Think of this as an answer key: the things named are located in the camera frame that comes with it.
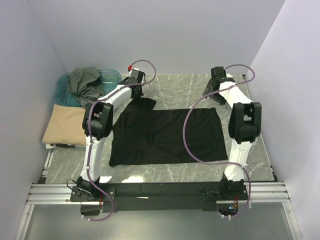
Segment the black t shirt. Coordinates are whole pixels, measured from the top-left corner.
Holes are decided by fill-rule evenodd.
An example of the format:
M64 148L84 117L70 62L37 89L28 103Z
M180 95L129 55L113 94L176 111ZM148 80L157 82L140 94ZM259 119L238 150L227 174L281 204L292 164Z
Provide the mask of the black t shirt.
M155 110L150 98L133 99L113 125L109 165L193 163L228 159L215 108Z

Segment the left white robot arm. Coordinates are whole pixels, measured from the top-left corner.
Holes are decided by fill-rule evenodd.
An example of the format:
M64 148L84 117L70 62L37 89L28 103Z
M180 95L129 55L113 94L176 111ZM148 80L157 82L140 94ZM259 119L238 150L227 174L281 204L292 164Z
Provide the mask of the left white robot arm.
M100 195L100 162L105 140L113 128L114 110L123 102L143 95L145 78L144 72L134 68L110 93L88 100L82 122L86 140L85 160L80 177L76 180L77 188L88 201L94 201Z

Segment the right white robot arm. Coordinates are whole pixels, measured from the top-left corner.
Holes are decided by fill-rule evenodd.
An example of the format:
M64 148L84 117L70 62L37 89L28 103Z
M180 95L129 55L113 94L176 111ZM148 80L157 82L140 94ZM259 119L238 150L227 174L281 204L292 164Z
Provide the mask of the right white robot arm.
M212 196L218 200L236 200L247 198L245 186L246 164L249 151L261 133L262 105L250 100L238 87L231 76L227 76L222 66L213 67L211 78L203 96L212 98L220 105L228 104L231 114L228 134L231 149L228 164L219 183L218 192Z

